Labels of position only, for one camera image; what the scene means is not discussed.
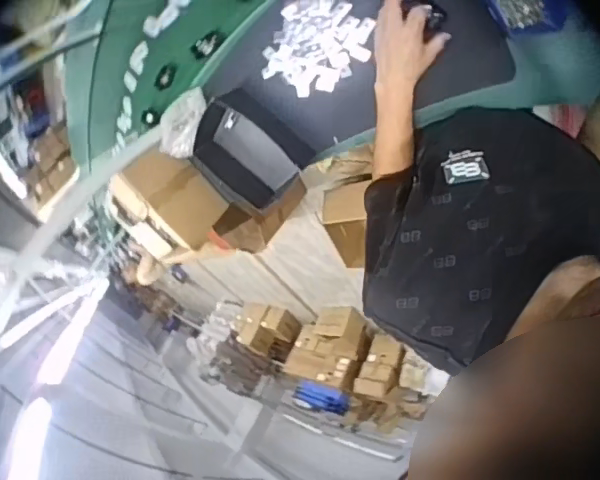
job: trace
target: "hand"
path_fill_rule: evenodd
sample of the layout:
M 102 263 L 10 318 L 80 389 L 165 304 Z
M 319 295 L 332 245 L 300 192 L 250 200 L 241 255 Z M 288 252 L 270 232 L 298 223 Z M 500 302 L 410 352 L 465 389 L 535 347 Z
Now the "hand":
M 401 0 L 385 0 L 378 16 L 375 36 L 376 95 L 378 108 L 405 107 L 411 110 L 413 91 L 420 77 L 433 64 L 451 38 L 448 33 L 424 42 L 427 14 L 413 8 L 406 20 L 402 17 Z

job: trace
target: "small black part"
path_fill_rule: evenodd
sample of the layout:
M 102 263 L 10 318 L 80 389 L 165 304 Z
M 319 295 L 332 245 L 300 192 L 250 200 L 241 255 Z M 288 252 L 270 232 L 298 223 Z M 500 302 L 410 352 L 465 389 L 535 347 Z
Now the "small black part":
M 402 0 L 402 17 L 406 19 L 411 9 L 419 6 L 429 9 L 425 27 L 425 39 L 428 40 L 442 30 L 442 25 L 447 21 L 447 12 L 431 0 Z
M 154 109 L 148 108 L 142 112 L 141 120 L 147 127 L 155 127 L 160 123 L 160 114 Z
M 158 90 L 166 90 L 173 83 L 173 79 L 175 78 L 177 71 L 178 67 L 175 63 L 169 63 L 163 66 L 156 76 L 154 86 Z
M 212 56 L 227 39 L 220 30 L 212 30 L 191 47 L 191 53 L 196 60 L 204 60 Z

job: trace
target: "forearm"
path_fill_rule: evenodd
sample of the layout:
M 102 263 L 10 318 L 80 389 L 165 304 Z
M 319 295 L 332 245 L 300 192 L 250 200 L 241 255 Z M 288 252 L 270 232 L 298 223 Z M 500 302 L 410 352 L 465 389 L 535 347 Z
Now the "forearm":
M 377 118 L 373 178 L 413 165 L 413 92 L 384 92 L 376 86 Z

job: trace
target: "fluorescent light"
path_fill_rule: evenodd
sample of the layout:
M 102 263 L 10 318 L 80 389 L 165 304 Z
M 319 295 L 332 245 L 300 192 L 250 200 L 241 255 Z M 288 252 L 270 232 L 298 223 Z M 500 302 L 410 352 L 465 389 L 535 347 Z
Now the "fluorescent light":
M 15 193 L 18 198 L 27 198 L 27 187 L 20 181 L 16 173 L 11 169 L 11 166 L 0 153 L 0 176 L 4 183 Z
M 36 480 L 51 421 L 51 405 L 38 397 L 25 409 L 16 426 L 7 480 Z
M 67 305 L 71 305 L 78 298 L 87 294 L 92 288 L 92 283 L 78 287 L 77 289 L 61 296 L 60 298 L 55 299 L 53 302 L 48 303 L 35 313 L 32 313 L 27 318 L 18 323 L 15 327 L 13 327 L 11 330 L 2 334 L 2 336 L 0 337 L 0 349 L 4 350 L 6 348 L 9 348 L 11 345 L 19 341 L 22 337 L 27 335 L 31 330 L 33 330 L 42 322 L 44 322 L 51 315 L 56 313 L 61 308 L 64 308 Z
M 73 319 L 67 328 L 62 331 L 42 362 L 36 378 L 38 383 L 46 385 L 59 385 L 62 383 L 78 349 L 80 340 L 82 340 L 84 329 L 91 322 L 98 308 L 98 303 L 108 288 L 109 280 L 103 279 L 98 282 L 93 292 L 83 300 Z

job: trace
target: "black table mat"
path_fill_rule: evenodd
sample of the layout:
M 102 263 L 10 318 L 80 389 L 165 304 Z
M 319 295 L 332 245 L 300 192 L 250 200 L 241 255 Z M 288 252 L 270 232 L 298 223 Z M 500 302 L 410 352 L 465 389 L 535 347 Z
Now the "black table mat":
M 376 18 L 382 0 L 352 0 L 352 15 Z M 509 82 L 515 64 L 504 34 L 492 20 L 483 0 L 438 0 L 448 13 L 444 30 L 452 35 L 442 56 L 420 81 L 416 109 L 447 98 Z M 282 28 L 277 6 L 272 7 L 240 40 L 211 77 L 204 90 L 218 96 L 242 86 L 250 95 L 285 122 L 316 151 L 375 126 L 373 60 L 352 59 L 353 76 L 342 79 L 335 91 L 312 90 L 309 98 L 297 98 L 293 86 L 280 75 L 261 77 L 267 60 L 262 51 L 273 43 L 273 33 Z M 373 39 L 366 45 L 373 49 Z

